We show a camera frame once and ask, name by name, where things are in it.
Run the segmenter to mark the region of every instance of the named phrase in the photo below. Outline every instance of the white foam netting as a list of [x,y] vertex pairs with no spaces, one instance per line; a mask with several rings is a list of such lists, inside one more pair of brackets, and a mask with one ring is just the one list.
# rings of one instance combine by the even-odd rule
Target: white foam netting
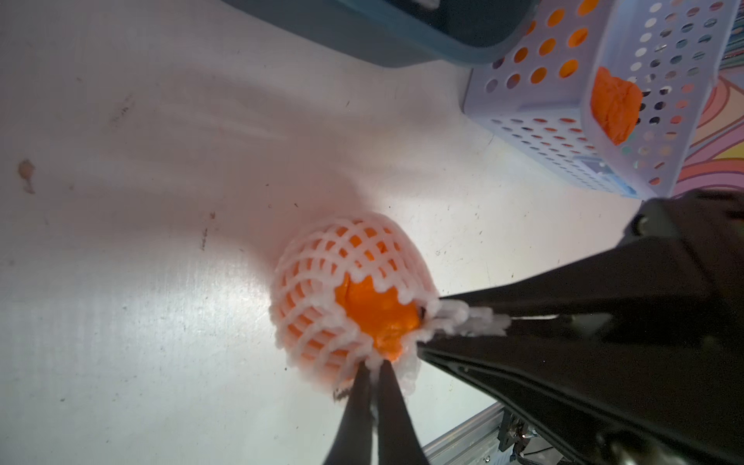
[[393,363],[404,394],[413,391],[420,366],[417,341],[437,330],[454,333],[471,316],[493,321],[490,309],[441,301],[419,251],[391,219],[373,212],[324,219],[305,228],[279,260],[270,314],[289,364],[330,390],[348,387],[360,362],[373,372],[382,364],[373,339],[336,303],[347,273],[354,283],[371,276],[376,292],[394,287],[401,304],[426,309],[421,328],[401,338],[403,354]]

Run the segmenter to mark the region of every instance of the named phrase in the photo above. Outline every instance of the perforated basket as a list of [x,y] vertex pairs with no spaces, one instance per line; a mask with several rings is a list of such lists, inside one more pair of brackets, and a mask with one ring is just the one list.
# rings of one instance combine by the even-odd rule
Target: perforated basket
[[[545,0],[514,50],[473,70],[464,112],[574,185],[669,196],[738,4]],[[591,114],[600,66],[644,93],[635,131],[620,146]]]

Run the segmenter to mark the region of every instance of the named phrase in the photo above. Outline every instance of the orange object in basket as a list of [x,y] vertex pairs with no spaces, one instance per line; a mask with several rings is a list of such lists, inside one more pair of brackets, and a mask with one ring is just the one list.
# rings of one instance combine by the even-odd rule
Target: orange object in basket
[[591,114],[607,137],[620,145],[632,134],[644,96],[637,85],[600,67],[591,90]]

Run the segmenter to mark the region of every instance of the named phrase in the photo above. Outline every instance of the cable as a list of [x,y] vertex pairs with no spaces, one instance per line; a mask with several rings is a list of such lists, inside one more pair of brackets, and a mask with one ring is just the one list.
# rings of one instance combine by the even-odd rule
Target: cable
[[540,452],[545,452],[546,450],[550,450],[550,449],[555,449],[555,447],[553,447],[553,446],[550,446],[550,447],[546,447],[545,449],[540,449],[540,450],[537,450],[537,451],[535,451],[535,452],[528,452],[527,454],[524,454],[524,453],[523,453],[523,454],[522,454],[522,457],[527,457],[528,455],[539,454]]

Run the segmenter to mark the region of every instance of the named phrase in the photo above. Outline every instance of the white table surface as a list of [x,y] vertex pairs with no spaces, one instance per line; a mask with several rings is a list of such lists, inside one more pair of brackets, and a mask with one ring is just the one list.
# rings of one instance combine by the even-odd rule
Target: white table surface
[[[218,0],[3,0],[0,60],[3,464],[319,464],[342,405],[267,315],[298,226],[383,212],[447,295],[610,248],[638,208],[468,120],[466,69]],[[425,366],[408,407],[428,443],[491,402]]]

